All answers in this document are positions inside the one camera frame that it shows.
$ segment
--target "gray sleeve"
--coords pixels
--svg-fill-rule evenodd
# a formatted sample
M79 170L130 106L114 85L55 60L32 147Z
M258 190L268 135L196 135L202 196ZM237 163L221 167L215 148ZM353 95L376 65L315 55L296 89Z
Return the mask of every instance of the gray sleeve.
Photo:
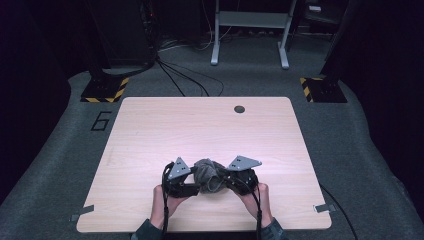
M153 226L149 219L146 219L131 236L131 240L160 240L161 237L162 231Z
M262 240L288 240L284 235L283 228L275 218L271 224L261 229Z

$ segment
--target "black cable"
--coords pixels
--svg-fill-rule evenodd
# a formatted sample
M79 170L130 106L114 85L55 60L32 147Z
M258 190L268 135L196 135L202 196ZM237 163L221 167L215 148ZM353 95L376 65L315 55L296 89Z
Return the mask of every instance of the black cable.
M164 222L163 222L163 228L162 228L162 239L164 238L167 230L168 230L168 219L169 219L169 209L168 209L168 194L165 192L165 185L166 185L166 171L172 168L174 166L174 163L171 162L170 164L166 165L165 169L162 173L162 197L163 197L163 213L164 213Z
M162 68L162 70L166 73L166 75L168 75L168 77L171 79L171 81L177 87L178 91L180 91L181 95L183 95L183 97L185 97L185 94L183 93L183 91L181 90L181 88L175 82L174 78L172 78L172 76L165 70L165 68L162 66L162 63L160 61L158 61L158 60L156 60L156 62L159 64L159 66Z
M192 79L192 78L190 78L189 76L187 76L187 75L185 75L185 74L183 74L183 73L181 73L181 72L179 72L178 70L176 70L175 68L173 68L173 67L171 67L171 66L169 66L168 64L166 64L165 62L163 62L163 61L161 61L160 59L157 59L156 60L156 62L161 66L161 68L168 74L168 72L165 70L165 67L169 70L169 71L171 71L171 72L173 72L175 75L177 75L177 76L179 76L179 77L181 77L181 78L184 78L184 79L187 79L187 80L189 80L189 81L191 81L191 82L193 82L193 83L195 83L197 86L199 86L200 87L200 89L201 90L203 90L203 91L205 91L205 93L206 93L206 95L209 97L210 95L209 95L209 93L208 93L208 91L206 90L206 88L201 84L201 83L199 83L198 81L196 81L196 80L194 80L194 79ZM173 78L170 76L170 74L168 74L168 76L172 79L172 81L174 82L174 84L177 86L177 84L175 83L175 81L173 80Z
M184 75L183 73L179 72L175 68L172 68L172 67L170 67L169 65L167 65L167 64L165 64L163 62L162 62L162 64L164 64L168 68L168 70L171 71L171 72L173 72L175 75L177 75L177 76L179 76L179 77L181 77L183 79L189 80L190 82L195 83L197 86L199 86L200 91L201 91L201 95L203 96L203 91L205 91L206 95L209 97L208 91L206 90L206 88L201 83L199 83L196 80L194 80L194 79L192 79L192 78Z
M337 206L339 206L340 211L342 211L344 217L346 218L347 223L349 224L349 227L350 227L350 230L353 233L353 236L355 237L356 240L358 240L358 235L356 235L355 229L353 228L352 223L350 222L349 218L347 217L346 212L343 210L340 203L337 202L336 198L321 183L319 183L319 186L331 197L331 199L333 199L333 201L337 204Z
M175 63L170 63L170 62L163 61L163 60L161 60L161 62L166 63L166 64L168 64L168 65L173 65L173 66L176 66L176 67L179 67L179 68L185 69L185 70L187 70L187 71L190 71L190 72L195 73L195 74L198 74L198 75L200 75L200 76L203 76L203 77L206 77L206 78L212 79L212 80L214 80L214 81L216 81L216 82L220 83L220 84L221 84L221 91L219 92L219 94L218 94L217 96L221 96L221 94L224 92L224 83L223 83L222 81L220 81L220 80L216 79L216 78L213 78L213 77L211 77L211 76L208 76L208 75L203 74L203 73L200 73L200 72L193 71L193 70L191 70L191 69L189 69L189 68L186 68L186 67L180 66L180 65L175 64Z
M241 182L245 187L247 187L250 190L250 193L252 194L253 198L255 199L256 205L258 206L258 213L256 215L256 239L261 240L261 223L262 223L262 209L261 209L261 191L259 190L259 183L256 182L256 187L258 188L258 197L256 197L255 190L250 189L250 187L240 178L235 177L234 180L237 180Z

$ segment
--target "human hand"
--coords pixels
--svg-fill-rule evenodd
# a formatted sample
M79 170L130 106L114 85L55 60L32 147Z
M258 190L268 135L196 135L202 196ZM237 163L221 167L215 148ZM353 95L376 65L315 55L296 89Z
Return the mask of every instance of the human hand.
M150 223L155 226L158 229L162 229L164 221L165 221L165 215L164 215L164 202L163 202L163 189L161 185L157 185L153 189L153 206L152 206L152 214L150 215ZM177 210L177 207L187 200L187 198L174 198L171 196L168 196L167 206L169 210L168 217L171 217L172 214L174 214L175 210Z
M264 228L271 224L273 220L273 216L271 214L271 205L269 202L269 187L265 183L259 183L258 186L255 188L255 195L259 199L259 193L260 193L260 201L261 201L261 210L262 210L262 222L261 227ZM255 201L255 198L252 196L252 194L246 194L246 195L239 195L236 193L236 195L241 199L241 201L246 206L247 211L255 218L257 219L258 214L258 205Z

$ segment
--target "light wood tabletop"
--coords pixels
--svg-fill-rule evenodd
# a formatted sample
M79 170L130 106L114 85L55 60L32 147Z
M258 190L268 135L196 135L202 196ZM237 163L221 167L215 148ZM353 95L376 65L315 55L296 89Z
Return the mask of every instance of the light wood tabletop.
M243 106L244 112L234 108ZM270 187L284 229L326 229L328 212L293 107L285 97L131 97L122 102L84 207L79 232L135 232L150 217L153 188L167 164L209 158L227 167L238 155ZM189 175L186 183L193 182ZM168 231L254 230L256 220L229 189L183 202Z

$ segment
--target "gray fabric object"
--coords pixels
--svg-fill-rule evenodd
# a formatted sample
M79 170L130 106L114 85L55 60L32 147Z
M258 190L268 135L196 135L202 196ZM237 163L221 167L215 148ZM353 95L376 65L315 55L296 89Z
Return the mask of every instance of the gray fabric object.
M194 164L194 182L200 184L201 193L216 193L225 188L224 179L218 174L218 169L225 169L221 164L209 158L197 161Z

